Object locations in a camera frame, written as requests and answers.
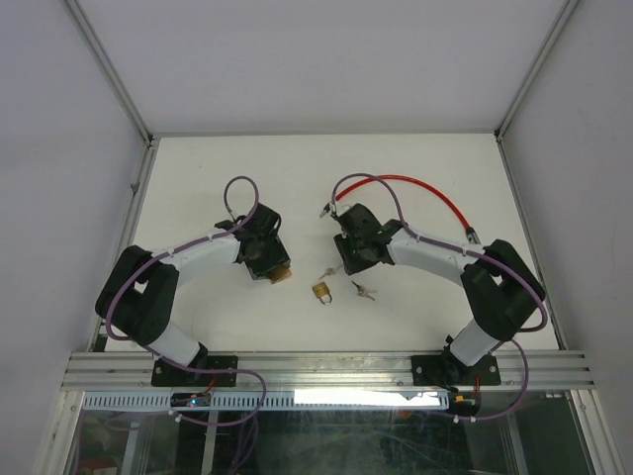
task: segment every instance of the red cable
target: red cable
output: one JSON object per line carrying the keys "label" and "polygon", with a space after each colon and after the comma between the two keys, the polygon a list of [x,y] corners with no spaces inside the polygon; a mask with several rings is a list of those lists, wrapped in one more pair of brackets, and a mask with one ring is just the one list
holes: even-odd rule
{"label": "red cable", "polygon": [[[433,193],[435,196],[437,196],[440,200],[442,200],[444,203],[446,203],[446,205],[451,209],[451,211],[455,214],[457,219],[460,221],[460,223],[464,227],[464,230],[468,231],[471,228],[471,225],[468,223],[468,221],[466,220],[462,212],[459,211],[459,209],[455,206],[455,204],[451,200],[449,200],[448,197],[444,193],[439,191],[437,188],[434,188],[433,186],[429,185],[428,183],[424,183],[423,181],[420,181],[415,178],[411,178],[410,176],[404,176],[404,175],[378,175],[378,177],[382,178],[383,180],[407,181],[409,183],[413,183],[414,185],[421,186],[422,188],[427,189],[428,191]],[[336,195],[336,201],[340,201],[340,199],[343,198],[345,195],[347,195],[349,192],[354,191],[356,188],[359,188],[367,183],[371,183],[372,181],[374,181],[373,178],[365,178],[364,180],[360,180],[356,183],[353,183],[352,185],[349,185],[343,191],[338,193],[338,195]]]}

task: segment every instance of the white tabletop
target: white tabletop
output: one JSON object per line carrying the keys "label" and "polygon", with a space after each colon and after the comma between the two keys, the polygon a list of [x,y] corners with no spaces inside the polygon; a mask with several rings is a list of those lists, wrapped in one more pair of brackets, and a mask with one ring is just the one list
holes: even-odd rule
{"label": "white tabletop", "polygon": [[[293,275],[278,284],[252,281],[243,265],[213,269],[179,289],[172,322],[209,350],[439,349],[472,319],[463,289],[418,269],[377,265],[353,279],[377,290],[376,301],[356,295],[351,277],[326,278],[333,302],[322,305],[312,286],[340,263],[332,238],[338,225],[318,214],[344,174],[397,173],[439,188],[466,215],[483,244],[511,242],[533,268],[525,235],[492,135],[289,136],[162,139],[135,242],[167,247],[206,234],[227,218],[226,182],[238,174],[259,185],[261,202],[282,215],[280,237]],[[434,195],[393,183],[407,221],[436,236],[464,241],[463,229]],[[231,206],[252,204],[247,183],[236,183]],[[362,202],[381,221],[395,218],[380,184],[354,191],[343,204]],[[536,325],[537,313],[527,325]],[[528,349],[557,348],[551,325],[518,340]],[[109,341],[107,349],[133,348]]]}

